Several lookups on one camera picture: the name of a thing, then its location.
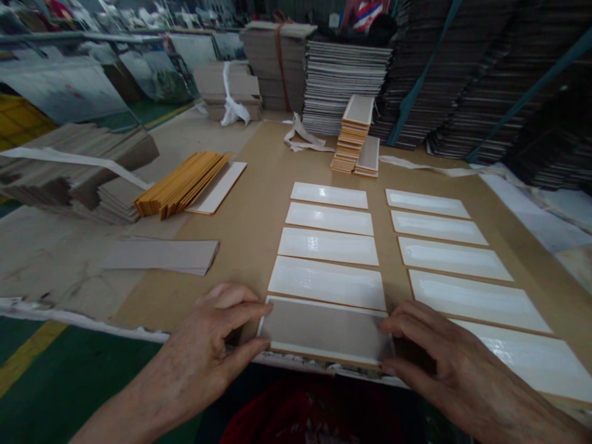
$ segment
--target glossy white tile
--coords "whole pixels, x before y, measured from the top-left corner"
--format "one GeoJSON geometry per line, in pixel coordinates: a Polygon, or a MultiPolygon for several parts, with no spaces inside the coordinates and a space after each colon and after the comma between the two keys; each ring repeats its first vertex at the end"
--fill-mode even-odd
{"type": "Polygon", "coordinates": [[[286,223],[373,236],[370,213],[291,202],[286,223]]]}
{"type": "Polygon", "coordinates": [[[483,234],[472,221],[395,210],[391,210],[390,216],[396,232],[467,244],[488,245],[483,234]]]}
{"type": "Polygon", "coordinates": [[[278,296],[266,302],[273,311],[257,336],[270,339],[272,350],[371,365],[394,354],[392,336],[378,330],[384,312],[278,296]]]}
{"type": "Polygon", "coordinates": [[[405,265],[501,281],[514,280],[492,250],[401,236],[398,240],[405,265]]]}
{"type": "Polygon", "coordinates": [[[592,377],[565,342],[483,324],[454,322],[474,333],[533,389],[592,403],[592,377]]]}
{"type": "Polygon", "coordinates": [[[436,311],[553,333],[524,290],[409,270],[415,299],[436,311]]]}
{"type": "Polygon", "coordinates": [[[458,199],[437,197],[427,194],[411,193],[387,189],[387,202],[391,207],[405,208],[407,210],[435,213],[444,216],[455,216],[470,219],[463,203],[458,199]]]}
{"type": "Polygon", "coordinates": [[[374,238],[357,234],[285,227],[277,254],[378,265],[374,238]]]}
{"type": "Polygon", "coordinates": [[[211,183],[199,199],[185,211],[214,214],[246,167],[246,162],[228,162],[218,173],[214,183],[211,183]]]}
{"type": "Polygon", "coordinates": [[[268,291],[386,311],[380,272],[278,256],[268,291]]]}
{"type": "Polygon", "coordinates": [[[307,200],[319,204],[368,209],[366,191],[336,188],[302,182],[294,183],[290,199],[307,200]]]}

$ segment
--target stack of tiles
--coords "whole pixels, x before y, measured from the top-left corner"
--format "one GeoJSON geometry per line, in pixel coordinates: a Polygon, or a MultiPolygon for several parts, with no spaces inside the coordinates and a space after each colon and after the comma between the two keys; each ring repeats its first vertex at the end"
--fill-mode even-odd
{"type": "Polygon", "coordinates": [[[337,150],[331,169],[351,173],[360,159],[362,147],[366,143],[374,98],[352,96],[343,113],[341,132],[337,139],[337,150]]]}

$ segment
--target stack of cardboard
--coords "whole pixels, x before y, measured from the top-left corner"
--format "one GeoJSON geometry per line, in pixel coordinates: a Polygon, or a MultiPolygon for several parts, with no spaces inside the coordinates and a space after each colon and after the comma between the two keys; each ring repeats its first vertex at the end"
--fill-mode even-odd
{"type": "Polygon", "coordinates": [[[134,201],[140,216],[159,214],[164,220],[181,213],[196,202],[230,158],[230,153],[195,153],[134,201]]]}
{"type": "Polygon", "coordinates": [[[528,185],[579,189],[592,181],[591,70],[528,120],[503,162],[528,185]]]}
{"type": "Polygon", "coordinates": [[[366,143],[372,118],[374,98],[352,96],[343,113],[341,132],[337,138],[337,150],[331,169],[351,173],[355,168],[362,147],[366,143]]]}
{"type": "MultiPolygon", "coordinates": [[[[24,147],[50,147],[69,154],[109,159],[129,171],[158,157],[154,140],[142,128],[113,134],[90,123],[67,123],[24,147]]],[[[139,188],[106,168],[25,158],[0,158],[0,162],[0,194],[25,205],[112,224],[134,223],[138,219],[133,200],[120,195],[118,188],[111,188],[110,184],[123,181],[139,188]]]]}
{"type": "MultiPolygon", "coordinates": [[[[504,29],[516,3],[513,0],[462,2],[425,74],[396,140],[397,147],[415,149],[454,110],[454,101],[467,78],[479,69],[480,61],[504,29]]],[[[399,117],[401,101],[411,92],[430,60],[449,9],[450,2],[434,0],[399,3],[397,23],[401,27],[395,57],[378,100],[380,115],[375,119],[372,135],[383,141],[389,138],[399,117]]]]}
{"type": "Polygon", "coordinates": [[[265,109],[302,111],[306,39],[315,30],[298,23],[250,22],[240,33],[265,109]]]}
{"type": "MultiPolygon", "coordinates": [[[[226,109],[226,90],[223,79],[224,62],[199,65],[193,72],[197,90],[206,103],[208,117],[220,121],[226,109]]],[[[251,120],[261,120],[259,81],[251,74],[245,62],[231,62],[228,83],[231,97],[249,111],[251,120]]]]}
{"type": "Polygon", "coordinates": [[[336,136],[352,94],[376,96],[392,49],[311,40],[306,52],[302,123],[311,134],[336,136]]]}
{"type": "Polygon", "coordinates": [[[592,52],[587,51],[489,137],[514,104],[587,32],[592,23],[590,2],[546,0],[523,3],[498,38],[503,45],[492,45],[481,62],[485,69],[468,79],[454,112],[428,139],[434,154],[464,158],[480,147],[474,161],[497,162],[506,156],[526,121],[569,83],[579,71],[578,65],[592,64],[592,52]]]}

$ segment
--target green floor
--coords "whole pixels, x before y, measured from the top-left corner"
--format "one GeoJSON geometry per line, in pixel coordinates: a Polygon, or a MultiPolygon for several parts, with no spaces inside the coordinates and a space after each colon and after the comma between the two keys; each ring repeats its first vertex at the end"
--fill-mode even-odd
{"type": "MultiPolygon", "coordinates": [[[[170,118],[173,118],[176,115],[175,112],[177,110],[185,108],[183,105],[158,104],[150,99],[144,99],[140,102],[128,104],[128,106],[142,124],[147,125],[148,129],[156,126],[153,125],[153,122],[158,121],[158,119],[167,115],[170,115],[170,118]]],[[[100,119],[94,119],[93,122],[111,130],[134,126],[136,124],[136,121],[129,113],[121,113],[100,119]]]]}
{"type": "MultiPolygon", "coordinates": [[[[0,318],[2,362],[41,324],[0,318]]],[[[0,442],[68,442],[159,349],[160,344],[67,327],[0,398],[0,442]]],[[[159,442],[193,443],[200,419],[173,430],[159,442]]]]}
{"type": "Polygon", "coordinates": [[[22,204],[16,200],[2,200],[2,202],[0,202],[0,218],[3,218],[4,216],[12,213],[14,210],[21,206],[22,204]]]}

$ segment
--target plastic strapping band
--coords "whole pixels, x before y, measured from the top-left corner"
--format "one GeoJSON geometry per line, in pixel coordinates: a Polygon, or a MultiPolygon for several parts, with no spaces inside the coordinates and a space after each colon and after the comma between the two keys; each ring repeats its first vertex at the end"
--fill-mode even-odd
{"type": "Polygon", "coordinates": [[[286,88],[286,77],[284,76],[284,61],[282,59],[282,41],[280,37],[280,29],[284,26],[283,23],[276,28],[276,52],[277,62],[279,63],[279,71],[282,75],[282,86],[284,87],[284,100],[286,101],[286,111],[291,112],[290,99],[288,99],[288,89],[286,88]]]}
{"type": "Polygon", "coordinates": [[[54,150],[53,148],[19,147],[2,151],[0,152],[0,155],[12,158],[29,158],[35,160],[45,160],[47,162],[73,163],[75,165],[89,165],[92,167],[106,168],[143,190],[147,190],[148,188],[152,187],[152,184],[147,184],[142,179],[130,173],[128,170],[111,159],[70,154],[54,150]]]}
{"type": "Polygon", "coordinates": [[[586,31],[579,40],[549,69],[535,84],[530,88],[516,104],[506,113],[504,117],[493,127],[491,133],[481,141],[481,143],[465,157],[467,162],[476,162],[479,158],[479,149],[481,146],[493,137],[502,126],[518,112],[524,105],[530,102],[551,80],[557,77],[572,62],[579,59],[587,50],[592,47],[592,27],[586,31]]]}
{"type": "Polygon", "coordinates": [[[399,105],[399,111],[400,111],[399,119],[397,120],[397,125],[391,130],[390,134],[388,135],[386,145],[395,146],[395,144],[397,143],[397,141],[399,139],[399,134],[401,134],[401,131],[402,131],[403,127],[405,126],[405,122],[407,121],[407,118],[409,117],[409,113],[411,112],[411,109],[413,108],[413,104],[415,103],[415,100],[417,99],[417,95],[419,94],[419,91],[421,91],[421,87],[424,84],[424,80],[426,79],[427,72],[430,69],[432,62],[434,61],[434,58],[436,57],[436,54],[438,53],[438,50],[440,49],[440,46],[442,45],[442,41],[444,40],[444,37],[446,36],[446,32],[448,31],[448,28],[452,24],[452,21],[454,20],[454,17],[456,15],[458,9],[461,7],[462,3],[463,3],[463,0],[454,0],[452,2],[452,5],[450,6],[450,10],[448,11],[448,16],[446,18],[446,22],[444,23],[444,27],[442,28],[442,33],[440,34],[440,39],[438,40],[438,43],[436,44],[436,47],[434,48],[434,51],[432,52],[432,56],[430,57],[430,60],[425,65],[424,71],[421,73],[421,76],[419,76],[419,78],[415,82],[415,85],[413,86],[412,90],[409,92],[409,94],[407,94],[407,96],[401,101],[401,104],[399,105]]]}

